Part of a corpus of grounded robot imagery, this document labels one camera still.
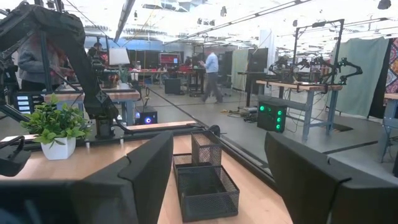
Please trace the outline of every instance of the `colorful tapestry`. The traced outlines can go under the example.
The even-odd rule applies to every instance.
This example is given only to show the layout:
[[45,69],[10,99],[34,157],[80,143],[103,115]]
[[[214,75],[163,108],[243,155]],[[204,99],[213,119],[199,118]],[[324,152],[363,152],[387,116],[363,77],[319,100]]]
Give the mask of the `colorful tapestry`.
[[386,93],[398,93],[398,38],[396,38],[391,45]]

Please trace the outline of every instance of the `potted plant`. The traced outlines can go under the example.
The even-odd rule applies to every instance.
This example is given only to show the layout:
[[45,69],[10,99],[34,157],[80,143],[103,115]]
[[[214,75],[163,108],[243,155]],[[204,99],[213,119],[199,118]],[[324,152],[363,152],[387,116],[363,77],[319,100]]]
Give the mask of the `potted plant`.
[[53,94],[51,102],[36,106],[34,113],[28,114],[29,122],[21,121],[21,126],[31,134],[36,134],[34,142],[42,145],[47,159],[68,159],[75,151],[76,138],[86,138],[90,129],[83,118],[83,112],[64,104],[56,110],[57,98]]

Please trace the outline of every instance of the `gray pants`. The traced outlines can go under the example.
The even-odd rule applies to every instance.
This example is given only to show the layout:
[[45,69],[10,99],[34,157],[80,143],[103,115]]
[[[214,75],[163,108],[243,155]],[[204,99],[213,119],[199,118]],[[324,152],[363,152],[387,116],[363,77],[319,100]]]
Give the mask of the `gray pants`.
[[220,91],[217,88],[218,72],[207,73],[207,84],[205,89],[205,94],[202,97],[203,101],[206,101],[210,96],[211,91],[216,95],[217,102],[223,101],[223,96],[221,96]]

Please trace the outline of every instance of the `black box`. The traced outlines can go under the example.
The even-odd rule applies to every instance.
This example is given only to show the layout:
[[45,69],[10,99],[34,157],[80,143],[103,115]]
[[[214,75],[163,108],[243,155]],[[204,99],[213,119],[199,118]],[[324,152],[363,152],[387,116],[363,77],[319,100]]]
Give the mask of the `black box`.
[[157,111],[151,106],[137,106],[136,124],[157,124]]
[[167,78],[164,80],[164,93],[179,95],[181,92],[181,79]]
[[238,215],[239,189],[222,166],[195,166],[191,154],[173,155],[183,222]]
[[267,131],[285,131],[287,106],[276,102],[259,101],[257,127]]

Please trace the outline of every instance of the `electronic equipment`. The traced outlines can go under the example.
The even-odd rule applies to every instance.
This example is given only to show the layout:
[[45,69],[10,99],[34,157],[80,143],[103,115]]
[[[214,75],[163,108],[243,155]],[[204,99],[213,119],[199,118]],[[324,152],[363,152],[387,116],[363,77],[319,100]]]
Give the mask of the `electronic equipment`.
[[[24,167],[30,157],[30,151],[24,151],[24,136],[18,136],[10,141],[0,144],[0,175],[14,177]],[[18,142],[17,148],[11,146]]]
[[164,93],[179,95],[181,92],[181,79],[166,78],[164,80]]
[[285,131],[287,106],[277,102],[259,101],[257,127],[267,131]]
[[136,106],[136,124],[157,124],[157,111],[151,106]]
[[250,49],[248,59],[248,72],[264,72],[267,68],[268,49]]

